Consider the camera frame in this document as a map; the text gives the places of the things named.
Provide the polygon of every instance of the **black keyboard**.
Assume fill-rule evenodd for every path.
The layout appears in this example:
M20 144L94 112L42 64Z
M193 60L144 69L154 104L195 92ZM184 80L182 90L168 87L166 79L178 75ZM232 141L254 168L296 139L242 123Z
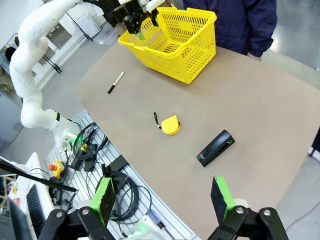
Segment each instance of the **black keyboard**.
M37 238L39 238L42 228L45 225L45 217L41 209L36 185L33 185L26 195L32 226Z

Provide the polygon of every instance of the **basket rim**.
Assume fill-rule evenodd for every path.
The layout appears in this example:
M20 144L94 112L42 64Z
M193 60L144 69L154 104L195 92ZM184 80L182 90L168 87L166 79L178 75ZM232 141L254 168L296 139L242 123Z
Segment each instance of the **basket rim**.
M195 9L188 7L186 10L180 10L177 9L176 7L158 7L157 10L160 12L162 11L172 11L172 12L191 12L191 13L198 13L198 14L203 14L203 15L211 15L207 22L192 36L188 39L188 41L182 43L175 51L166 53L166 52L159 52L158 50L150 49L147 46L136 46L132 42L125 42L122 40L122 37L124 35L129 34L128 30L118 39L118 43L121 45L124 45L126 47L133 47L135 49L141 50L141 51L146 51L150 52L159 56L166 56L166 57L171 57L174 58L176 55L179 55L181 51L185 48L186 45L189 45L204 29L214 23L217 20L217 15L213 11L207 11L207 10L201 10L201 9Z

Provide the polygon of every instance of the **person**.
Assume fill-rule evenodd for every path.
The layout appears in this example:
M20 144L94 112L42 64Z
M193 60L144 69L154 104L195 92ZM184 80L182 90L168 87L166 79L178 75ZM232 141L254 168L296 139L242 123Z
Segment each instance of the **person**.
M215 12L216 45L261 61L277 25L277 0L182 0L184 8Z

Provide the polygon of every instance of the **black stapler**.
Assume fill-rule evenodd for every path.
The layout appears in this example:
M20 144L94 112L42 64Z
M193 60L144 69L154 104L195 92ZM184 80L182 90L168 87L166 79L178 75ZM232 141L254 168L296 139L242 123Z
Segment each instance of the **black stapler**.
M235 140L231 134L226 130L223 130L196 156L196 158L205 167L229 148L234 142Z

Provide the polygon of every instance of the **yellow basket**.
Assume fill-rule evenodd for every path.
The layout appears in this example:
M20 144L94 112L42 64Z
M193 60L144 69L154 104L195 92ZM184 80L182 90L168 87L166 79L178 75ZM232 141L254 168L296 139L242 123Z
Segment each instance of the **yellow basket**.
M212 11L158 7L159 27L147 18L141 25L144 40L126 31L118 40L147 67L190 84L216 55Z

